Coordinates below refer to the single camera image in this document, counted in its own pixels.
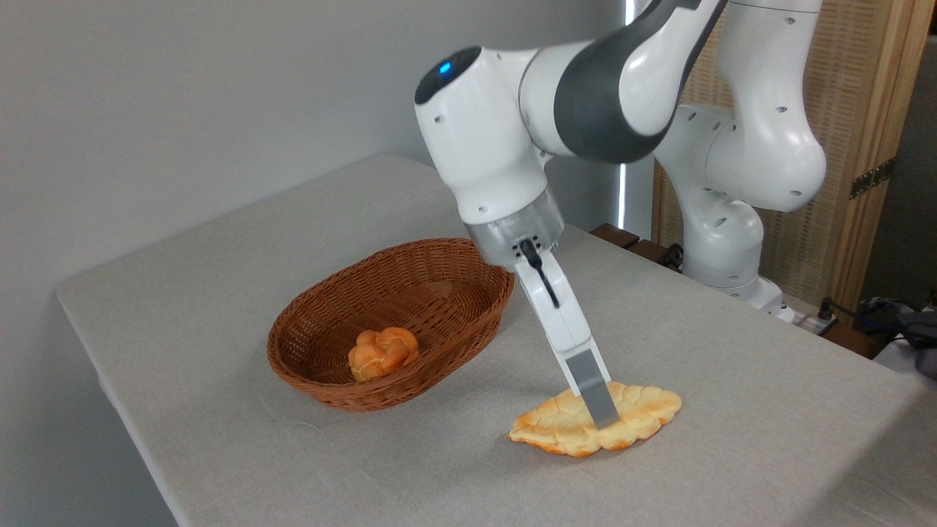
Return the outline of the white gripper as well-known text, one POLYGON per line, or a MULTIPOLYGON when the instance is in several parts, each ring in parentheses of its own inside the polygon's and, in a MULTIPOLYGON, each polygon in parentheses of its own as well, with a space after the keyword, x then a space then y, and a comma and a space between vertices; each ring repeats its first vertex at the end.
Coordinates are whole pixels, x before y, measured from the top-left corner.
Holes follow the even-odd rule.
POLYGON ((515 265, 516 276, 556 360, 571 374, 571 387, 583 398, 596 430, 612 426, 619 414, 607 386, 610 378, 600 354, 586 349, 591 331, 583 311, 553 253, 548 250, 538 257, 541 266, 537 268, 521 255, 515 265))

